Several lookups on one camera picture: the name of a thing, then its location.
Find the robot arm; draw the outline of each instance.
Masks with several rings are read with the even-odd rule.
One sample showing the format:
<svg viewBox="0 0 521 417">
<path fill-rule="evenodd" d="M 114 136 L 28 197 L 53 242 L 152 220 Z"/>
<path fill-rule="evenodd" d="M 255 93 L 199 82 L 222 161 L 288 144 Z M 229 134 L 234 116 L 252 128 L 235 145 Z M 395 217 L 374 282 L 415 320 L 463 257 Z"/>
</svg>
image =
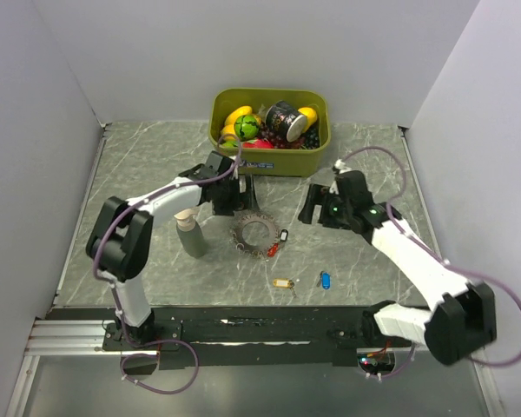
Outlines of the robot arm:
<svg viewBox="0 0 521 417">
<path fill-rule="evenodd" d="M 388 218 L 385 204 L 377 204 L 359 171 L 336 169 L 331 187 L 312 184 L 299 220 L 310 224 L 315 205 L 319 223 L 327 228 L 351 229 L 385 254 L 425 298 L 427 309 L 383 301 L 364 313 L 361 329 L 367 339 L 398 336 L 427 345 L 433 356 L 450 365 L 496 340 L 494 294 L 484 283 L 472 285 L 448 270 L 412 239 L 422 241 L 407 221 L 393 210 L 403 231 Z"/>
<path fill-rule="evenodd" d="M 100 259 L 100 270 L 115 286 L 123 318 L 135 341 L 144 343 L 155 338 L 154 314 L 142 285 L 142 270 L 147 264 L 153 227 L 204 202 L 213 203 L 215 215 L 234 215 L 237 210 L 258 208 L 251 178 L 246 178 L 247 188 L 243 193 L 240 192 L 236 173 L 215 182 L 204 182 L 228 171 L 233 162 L 231 158 L 213 151 L 206 163 L 180 173 L 168 184 L 175 188 L 164 195 L 150 200 L 148 197 L 155 191 L 128 200 L 110 197 L 103 204 L 86 246 L 86 253 L 92 259 L 95 259 L 106 231 L 117 216 L 144 200 L 144 204 L 127 215 L 109 236 Z M 199 183 L 179 187 L 179 184 L 190 181 Z"/>
</svg>

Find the black can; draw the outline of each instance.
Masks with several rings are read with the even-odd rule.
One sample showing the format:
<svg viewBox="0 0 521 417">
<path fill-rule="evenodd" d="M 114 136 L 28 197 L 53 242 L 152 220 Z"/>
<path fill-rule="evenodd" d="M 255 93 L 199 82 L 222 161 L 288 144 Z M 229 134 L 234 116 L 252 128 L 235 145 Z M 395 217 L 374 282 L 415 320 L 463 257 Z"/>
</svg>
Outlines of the black can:
<svg viewBox="0 0 521 417">
<path fill-rule="evenodd" d="M 282 100 L 268 109 L 266 124 L 278 136 L 294 142 L 307 126 L 307 117 Z"/>
</svg>

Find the red key tag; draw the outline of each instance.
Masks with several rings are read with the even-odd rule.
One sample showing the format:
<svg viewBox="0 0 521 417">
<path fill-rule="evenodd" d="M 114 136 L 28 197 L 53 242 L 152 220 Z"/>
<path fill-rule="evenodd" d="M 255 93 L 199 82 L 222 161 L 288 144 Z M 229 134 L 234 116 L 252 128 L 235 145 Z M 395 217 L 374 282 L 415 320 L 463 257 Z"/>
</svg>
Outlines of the red key tag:
<svg viewBox="0 0 521 417">
<path fill-rule="evenodd" d="M 276 255 L 276 252 L 278 252 L 278 243 L 275 243 L 274 246 L 272 246 L 268 252 L 267 252 L 267 256 L 269 258 L 272 258 L 274 257 L 274 255 Z"/>
</svg>

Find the red object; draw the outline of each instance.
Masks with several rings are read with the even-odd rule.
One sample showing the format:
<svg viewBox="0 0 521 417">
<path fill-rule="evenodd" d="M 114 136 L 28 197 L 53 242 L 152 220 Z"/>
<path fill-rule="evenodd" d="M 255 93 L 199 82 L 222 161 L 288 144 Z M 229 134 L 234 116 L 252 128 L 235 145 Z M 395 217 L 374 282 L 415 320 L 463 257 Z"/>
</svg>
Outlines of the red object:
<svg viewBox="0 0 521 417">
<path fill-rule="evenodd" d="M 242 145 L 243 148 L 274 149 L 272 143 L 261 139 L 253 139 L 252 141 L 244 142 Z"/>
<path fill-rule="evenodd" d="M 275 243 L 274 246 L 268 250 L 267 255 L 269 258 L 272 258 L 274 255 L 276 255 L 276 252 L 278 252 L 278 243 Z"/>
</svg>

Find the floor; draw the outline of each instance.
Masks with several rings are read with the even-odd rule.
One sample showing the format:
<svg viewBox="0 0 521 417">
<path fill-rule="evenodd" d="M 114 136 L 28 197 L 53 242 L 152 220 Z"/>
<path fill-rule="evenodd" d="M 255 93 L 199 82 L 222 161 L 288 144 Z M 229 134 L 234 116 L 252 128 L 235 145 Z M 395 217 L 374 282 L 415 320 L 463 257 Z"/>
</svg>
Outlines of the floor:
<svg viewBox="0 0 521 417">
<path fill-rule="evenodd" d="M 406 354 L 399 354 L 398 361 Z M 176 389 L 191 373 L 156 371 L 146 379 Z M 357 368 L 326 364 L 202 367 L 191 388 L 158 395 L 120 381 L 119 358 L 43 357 L 24 417 L 488 416 L 469 361 L 443 367 L 427 352 L 397 378 L 365 380 Z"/>
<path fill-rule="evenodd" d="M 107 286 L 90 273 L 84 253 L 89 232 L 103 202 L 110 196 L 129 198 L 170 182 L 184 169 L 204 162 L 211 145 L 206 122 L 117 122 L 107 127 L 100 161 L 86 201 L 81 225 L 62 279 L 58 307 L 111 306 Z M 396 205 L 423 241 L 432 245 L 425 210 L 414 183 L 401 132 L 392 125 L 334 124 L 332 142 L 320 170 L 311 178 L 255 177 L 260 207 L 289 241 L 269 261 L 240 255 L 229 230 L 233 217 L 212 216 L 201 206 L 198 221 L 209 243 L 199 260 L 182 249 L 173 222 L 153 234 L 144 286 L 153 305 L 369 305 L 392 299 L 423 303 L 419 292 L 398 269 L 350 231 L 305 225 L 297 220 L 310 182 L 330 184 L 330 167 L 340 156 L 366 145 L 385 146 L 410 171 L 407 192 Z M 370 152 L 350 162 L 362 170 L 375 201 L 399 189 L 400 174 L 389 156 Z M 317 288 L 321 270 L 332 276 L 331 289 Z M 296 298 L 274 288 L 274 278 L 295 281 Z"/>
<path fill-rule="evenodd" d="M 204 122 L 119 122 L 108 126 L 56 307 L 112 305 L 106 286 L 91 278 L 90 260 L 84 254 L 103 201 L 111 195 L 141 195 L 204 161 L 211 150 L 207 130 Z M 434 247 L 397 127 L 335 124 L 332 137 L 320 171 L 312 178 L 255 178 L 260 207 L 290 231 L 289 244 L 275 258 L 260 261 L 239 255 L 228 235 L 234 219 L 211 216 L 208 205 L 201 206 L 198 221 L 210 249 L 200 260 L 181 250 L 172 222 L 160 226 L 153 236 L 144 277 L 151 303 L 366 305 L 393 299 L 422 304 L 419 292 L 395 266 L 358 236 L 296 220 L 308 183 L 330 182 L 329 167 L 335 159 L 368 144 L 381 145 L 392 150 L 409 169 L 408 191 L 396 207 Z M 350 166 L 366 173 L 376 201 L 384 201 L 399 189 L 399 171 L 387 156 L 365 154 Z M 315 285 L 321 269 L 332 274 L 332 286 L 327 291 Z M 287 290 L 273 288 L 270 282 L 275 277 L 294 279 L 297 298 Z M 102 336 L 92 343 L 100 345 Z M 397 355 L 398 362 L 406 357 L 406 353 Z M 365 380 L 357 368 L 329 364 L 202 367 L 195 384 L 178 395 L 152 394 L 121 382 L 119 360 L 117 355 L 101 354 L 41 356 L 23 416 L 489 415 L 473 364 L 461 361 L 444 367 L 426 351 L 417 352 L 414 363 L 401 376 L 381 384 Z M 146 382 L 174 389 L 190 372 L 156 371 Z"/>
</svg>

